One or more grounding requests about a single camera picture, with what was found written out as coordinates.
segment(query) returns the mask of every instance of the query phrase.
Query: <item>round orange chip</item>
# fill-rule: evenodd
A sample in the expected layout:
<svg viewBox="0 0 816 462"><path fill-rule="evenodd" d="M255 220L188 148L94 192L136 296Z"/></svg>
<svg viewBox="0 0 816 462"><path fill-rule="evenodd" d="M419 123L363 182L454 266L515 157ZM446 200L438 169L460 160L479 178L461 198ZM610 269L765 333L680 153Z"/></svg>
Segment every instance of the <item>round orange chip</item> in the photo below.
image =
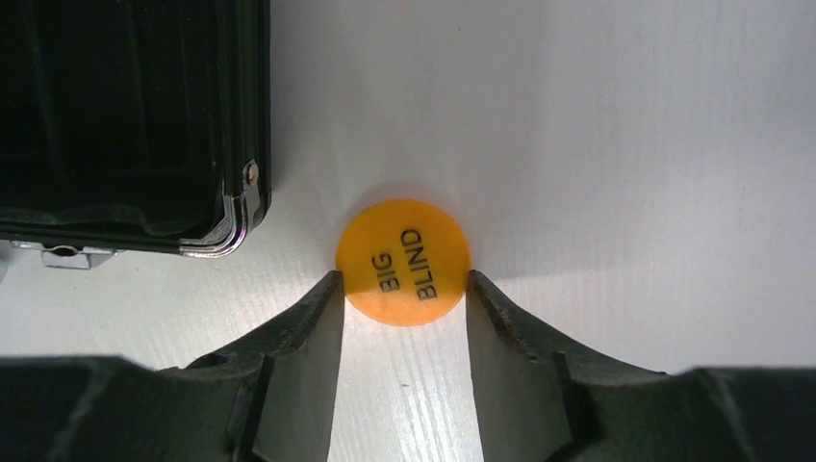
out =
<svg viewBox="0 0 816 462"><path fill-rule="evenodd" d="M335 266L354 307L376 321L412 326L441 318L462 298L471 253L445 212L397 199L366 209L348 225Z"/></svg>

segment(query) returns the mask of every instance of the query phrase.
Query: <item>black lettering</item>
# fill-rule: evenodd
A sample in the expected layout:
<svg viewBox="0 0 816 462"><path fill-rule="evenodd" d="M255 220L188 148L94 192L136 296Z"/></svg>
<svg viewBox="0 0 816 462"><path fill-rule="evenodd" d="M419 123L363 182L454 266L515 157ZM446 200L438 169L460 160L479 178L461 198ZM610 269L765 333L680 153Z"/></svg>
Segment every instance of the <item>black lettering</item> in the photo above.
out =
<svg viewBox="0 0 816 462"><path fill-rule="evenodd" d="M420 287L417 289L417 299L419 301L436 298L436 288L433 286Z"/></svg>
<svg viewBox="0 0 816 462"><path fill-rule="evenodd" d="M414 283L414 285L415 286L421 286L421 285L424 285L424 284L429 284L431 282L433 282L433 274L431 274L431 270L429 269L428 270L428 278L423 279L422 281L417 281L417 282Z"/></svg>
<svg viewBox="0 0 816 462"><path fill-rule="evenodd" d="M382 265L382 266L377 265L377 262L376 262L375 258L376 257L371 257L371 264L374 265L375 270L378 270L378 271L387 270L388 268L391 267L392 260L391 260L391 255L390 254L388 254L388 253L381 253L380 254L380 256L379 256L380 262L385 264L385 265Z"/></svg>
<svg viewBox="0 0 816 462"><path fill-rule="evenodd" d="M402 234L399 235L399 241L402 243L403 247L407 247L409 245L421 243L422 236L420 236L420 232L416 229L409 228L402 231Z"/></svg>
<svg viewBox="0 0 816 462"><path fill-rule="evenodd" d="M383 294L399 290L399 281L397 281L395 277L390 277L388 279L380 279L379 281L380 291L382 291Z"/></svg>
<svg viewBox="0 0 816 462"><path fill-rule="evenodd" d="M420 254L422 253L422 251L423 251L423 250L425 250L425 247L423 247L423 246L421 246L421 245L420 245L419 247L414 247L414 248L406 248L406 249L405 249L405 253L406 253L406 254L413 253L413 255L411 255L411 257L410 257L410 258L408 258L408 265L418 265L418 264L420 264L420 263L425 263L425 262L427 262L427 261L428 261L428 259L426 259L426 258L419 258L419 257L420 257Z"/></svg>

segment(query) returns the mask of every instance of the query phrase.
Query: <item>white surface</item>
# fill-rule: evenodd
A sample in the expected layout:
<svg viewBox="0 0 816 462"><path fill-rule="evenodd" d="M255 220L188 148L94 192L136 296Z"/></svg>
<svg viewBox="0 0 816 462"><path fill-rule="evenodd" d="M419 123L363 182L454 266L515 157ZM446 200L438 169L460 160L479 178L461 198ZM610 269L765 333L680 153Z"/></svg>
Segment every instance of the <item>white surface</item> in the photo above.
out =
<svg viewBox="0 0 816 462"><path fill-rule="evenodd" d="M816 2L273 1L271 215L233 256L17 254L0 353L184 365L286 308L389 196L592 347L676 372L816 365ZM460 306L347 310L334 461L480 460Z"/></svg>

